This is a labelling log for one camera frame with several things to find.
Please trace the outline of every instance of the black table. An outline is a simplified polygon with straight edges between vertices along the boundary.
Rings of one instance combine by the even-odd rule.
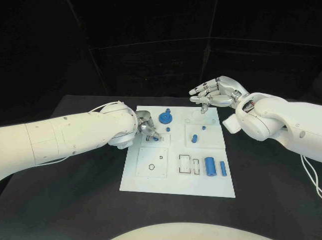
[[[187,98],[70,95],[54,117],[117,100],[133,109],[198,107]],[[218,110],[223,121],[233,109]],[[120,191],[128,150],[107,145],[15,174],[0,197],[0,239],[104,240],[173,222],[231,226],[278,240],[322,239],[322,200],[300,155],[272,139],[258,142],[225,127],[223,134],[236,198]],[[322,186],[322,163],[314,167]]]

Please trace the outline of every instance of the robotic hand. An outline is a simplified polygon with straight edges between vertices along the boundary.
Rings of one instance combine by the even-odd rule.
[[[231,133],[242,129],[259,141],[275,139],[294,152],[322,162],[322,106],[288,102],[264,93],[249,93],[241,83],[222,76],[196,87],[190,100],[203,104],[205,114],[212,105],[231,106],[235,114],[223,121]]]
[[[0,127],[0,180],[11,174],[57,162],[105,144],[124,149],[136,134],[160,138],[149,111],[134,112],[123,102],[88,113]]]

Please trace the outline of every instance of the blue object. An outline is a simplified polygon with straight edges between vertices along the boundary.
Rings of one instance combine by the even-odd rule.
[[[218,175],[213,157],[206,158],[206,174],[209,176],[216,176]]]
[[[173,121],[173,115],[170,114],[170,109],[167,108],[167,111],[160,114],[160,122],[163,124],[169,124]]]
[[[199,136],[198,136],[198,134],[195,134],[195,135],[193,135],[192,142],[193,142],[193,143],[198,143],[198,140],[199,140]]]
[[[226,177],[226,176],[228,176],[228,172],[226,172],[226,164],[225,164],[225,161],[221,162],[221,169],[222,169],[222,175]]]

